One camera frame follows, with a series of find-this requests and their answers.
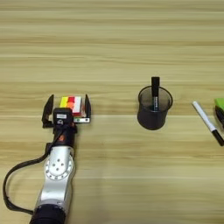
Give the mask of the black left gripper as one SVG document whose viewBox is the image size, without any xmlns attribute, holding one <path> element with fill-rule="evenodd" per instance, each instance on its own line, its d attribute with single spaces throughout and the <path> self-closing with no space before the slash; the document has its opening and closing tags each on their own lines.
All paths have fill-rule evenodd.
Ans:
<svg viewBox="0 0 224 224">
<path fill-rule="evenodd" d="M 85 96 L 85 113 L 86 118 L 74 118 L 73 120 L 70 119 L 56 119 L 55 121 L 49 121 L 49 116 L 53 112 L 53 99 L 54 95 L 52 94 L 43 110 L 42 115 L 42 123 L 43 128 L 53 128 L 53 144 L 55 146 L 65 145 L 65 146 L 73 146 L 75 134 L 78 131 L 77 125 L 83 123 L 90 123 L 91 118 L 91 104 L 88 98 L 88 95 Z"/>
</svg>

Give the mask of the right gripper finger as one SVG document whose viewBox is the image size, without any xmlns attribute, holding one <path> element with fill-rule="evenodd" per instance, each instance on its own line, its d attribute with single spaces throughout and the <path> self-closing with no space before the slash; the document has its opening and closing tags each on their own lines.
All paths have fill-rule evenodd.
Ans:
<svg viewBox="0 0 224 224">
<path fill-rule="evenodd" d="M 224 110 L 218 106 L 215 107 L 215 114 L 224 128 Z"/>
</svg>

